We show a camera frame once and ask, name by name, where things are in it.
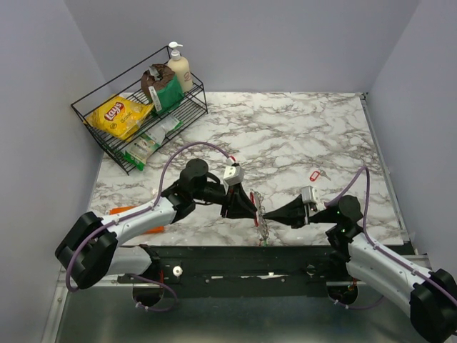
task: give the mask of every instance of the lay's logo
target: lay's logo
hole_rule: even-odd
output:
[[[105,113],[105,119],[113,121],[114,117],[121,113],[124,109],[124,104],[122,104],[121,102],[116,102],[116,104]]]

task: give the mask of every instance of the rack shelf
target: rack shelf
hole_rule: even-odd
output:
[[[141,104],[148,104],[149,101],[146,95],[141,90],[141,79],[136,79],[136,81],[130,83],[127,87],[122,88],[127,83],[125,76],[128,76],[129,73],[133,74],[135,77],[138,77],[138,75],[142,75],[143,71],[147,69],[148,65],[158,63],[157,61],[154,61],[154,59],[157,59],[159,57],[158,55],[164,52],[166,52],[168,54],[168,57],[170,58],[170,50],[167,46],[164,46],[162,49],[154,52],[152,55],[146,57],[144,60],[127,69],[125,72],[119,74],[118,76],[106,82],[99,88],[94,89],[87,95],[83,96],[82,98],[71,104],[71,108],[75,111],[78,118],[80,118],[80,120],[84,123],[84,126],[89,130],[89,133],[95,139],[97,144],[127,174],[129,174],[136,167],[134,164],[125,160],[122,151],[129,144],[131,144],[137,137],[141,136],[145,131],[149,130],[151,127],[157,125],[162,119],[166,118],[168,115],[173,114],[177,119],[182,121],[183,124],[176,131],[173,131],[170,134],[166,135],[164,141],[162,142],[162,145],[160,146],[161,148],[169,141],[171,141],[174,137],[179,135],[187,127],[192,125],[192,123],[194,123],[198,118],[208,113],[208,106],[206,103],[206,95],[203,82],[192,73],[194,86],[190,91],[184,93],[184,98],[181,100],[180,105],[175,109],[168,112],[164,112],[162,114],[157,114],[155,116],[149,115],[143,122],[143,124],[140,126],[139,130],[133,133],[125,141],[120,140],[107,132],[97,129],[87,122],[87,116],[90,115],[94,110],[98,109],[100,106],[111,100],[113,97],[125,91],[132,93],[130,96],[127,97],[128,100],[135,101]],[[109,99],[105,100],[104,102],[99,103],[99,100],[96,100],[97,96],[100,99],[101,94],[109,94],[112,89],[119,88],[122,88],[122,90],[116,92],[113,96],[109,97]],[[96,103],[98,105],[89,111],[81,111],[80,108],[84,105],[84,102],[86,102],[86,108],[90,108],[89,104]]]

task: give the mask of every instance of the small chain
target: small chain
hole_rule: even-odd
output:
[[[259,245],[267,245],[270,232],[268,230],[268,224],[266,223],[266,220],[263,218],[263,215],[265,214],[265,207],[262,205],[264,197],[259,192],[254,191],[252,189],[251,192],[253,192],[254,198],[256,199],[256,203],[258,203],[258,231],[261,235]]]

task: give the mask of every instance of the yellow chip bag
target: yellow chip bag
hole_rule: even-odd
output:
[[[139,104],[118,95],[93,111],[86,120],[97,129],[126,140],[140,128],[153,107],[153,104]]]

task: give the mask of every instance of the key tag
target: key tag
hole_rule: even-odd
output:
[[[317,178],[319,177],[319,175],[321,175],[320,171],[319,171],[319,170],[315,170],[315,171],[313,171],[313,173],[311,174],[311,176],[309,177],[309,179],[310,179],[311,181],[314,182],[314,181],[317,180]]]

